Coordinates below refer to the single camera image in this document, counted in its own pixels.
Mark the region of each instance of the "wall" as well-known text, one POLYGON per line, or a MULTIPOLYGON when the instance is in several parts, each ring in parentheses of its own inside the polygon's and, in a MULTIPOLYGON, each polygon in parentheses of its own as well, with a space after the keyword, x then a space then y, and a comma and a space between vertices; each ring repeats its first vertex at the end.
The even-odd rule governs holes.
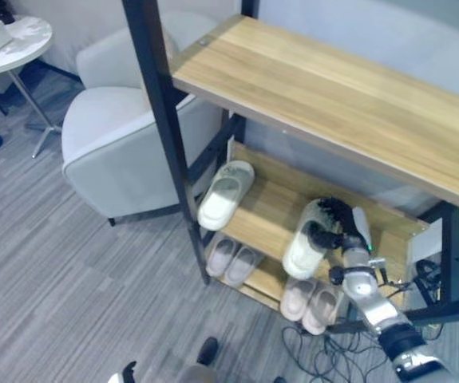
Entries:
MULTIPOLYGON (((459 0, 261 0, 259 18, 459 94, 459 0)), ((412 214, 436 202, 256 123, 247 126, 247 144, 412 214)))
MULTIPOLYGON (((42 58, 76 73, 82 48, 126 26, 121 0, 10 0, 17 14, 44 18, 53 27, 53 45, 42 58)), ((235 13, 236 0, 159 0, 160 11, 198 10, 221 21, 235 13)))

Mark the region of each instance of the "slipper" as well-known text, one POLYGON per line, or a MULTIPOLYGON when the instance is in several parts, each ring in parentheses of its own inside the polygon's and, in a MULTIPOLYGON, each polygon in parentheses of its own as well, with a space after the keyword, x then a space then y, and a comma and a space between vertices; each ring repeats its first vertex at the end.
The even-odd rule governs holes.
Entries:
POLYGON ((336 222, 320 206, 322 199, 315 199, 303 209, 295 236, 283 256, 284 270, 293 278, 309 279, 314 276, 326 253, 325 248, 313 247, 307 238, 307 229, 316 222, 325 231, 334 231, 336 222))
POLYGON ((292 322, 302 319, 307 310, 307 303, 315 288, 316 281, 314 279, 299 281, 290 277, 280 300, 280 312, 282 315, 292 322))
POLYGON ((263 260, 263 255, 250 247, 242 246, 236 257, 231 261, 224 274, 224 281, 232 287, 238 287, 247 279, 252 271, 263 260))
POLYGON ((303 327, 313 335, 320 335, 335 323, 341 294, 334 287, 319 282, 302 317, 303 327))
POLYGON ((226 226, 254 178, 254 168, 245 161, 230 161, 220 168, 199 207, 199 225, 211 231, 226 226))
POLYGON ((206 265, 206 272, 212 277, 221 276, 238 250, 238 243, 228 237, 222 237, 212 249, 206 265))

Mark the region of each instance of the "armchair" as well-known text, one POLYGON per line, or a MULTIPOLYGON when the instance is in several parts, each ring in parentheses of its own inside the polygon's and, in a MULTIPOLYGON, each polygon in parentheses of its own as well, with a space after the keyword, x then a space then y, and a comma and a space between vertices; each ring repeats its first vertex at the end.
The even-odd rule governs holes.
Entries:
MULTIPOLYGON (((179 49, 215 26, 187 12, 162 20, 179 49)), ((155 118, 128 29, 77 56, 86 90, 70 105, 62 129, 62 173, 77 194, 101 215, 113 218, 178 203, 155 118)), ((191 164, 219 131, 221 109, 187 96, 177 105, 186 158, 191 164)), ((208 187, 214 165, 194 192, 208 187)))

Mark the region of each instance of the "floor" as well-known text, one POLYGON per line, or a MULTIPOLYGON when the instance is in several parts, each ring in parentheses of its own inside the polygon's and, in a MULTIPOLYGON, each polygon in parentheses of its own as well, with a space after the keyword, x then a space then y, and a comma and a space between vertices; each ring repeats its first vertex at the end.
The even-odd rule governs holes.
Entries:
MULTIPOLYGON (((54 120, 82 89, 39 65, 22 76, 54 120)), ((133 360, 137 382, 171 382, 210 335, 222 343, 221 381, 311 380, 283 347, 289 323, 280 314, 218 282, 203 285, 180 214, 110 227, 62 179, 60 138, 32 160, 39 132, 24 124, 36 116, 16 89, 2 103, 10 114, 0 114, 0 382, 103 383, 133 360)), ((321 344, 308 340, 304 359, 321 344)), ((459 323, 434 346, 459 375, 459 323)), ((358 365, 382 358, 375 350, 358 365)), ((397 380, 387 363, 368 381, 397 380)))

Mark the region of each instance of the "person's foot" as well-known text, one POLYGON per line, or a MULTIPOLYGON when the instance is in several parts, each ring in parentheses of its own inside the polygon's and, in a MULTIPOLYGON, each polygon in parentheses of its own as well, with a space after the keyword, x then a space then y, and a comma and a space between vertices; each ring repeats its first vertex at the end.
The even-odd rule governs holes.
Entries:
POLYGON ((200 348, 199 355, 197 355, 197 363, 210 365, 215 360, 218 350, 219 342, 214 337, 209 337, 200 348))

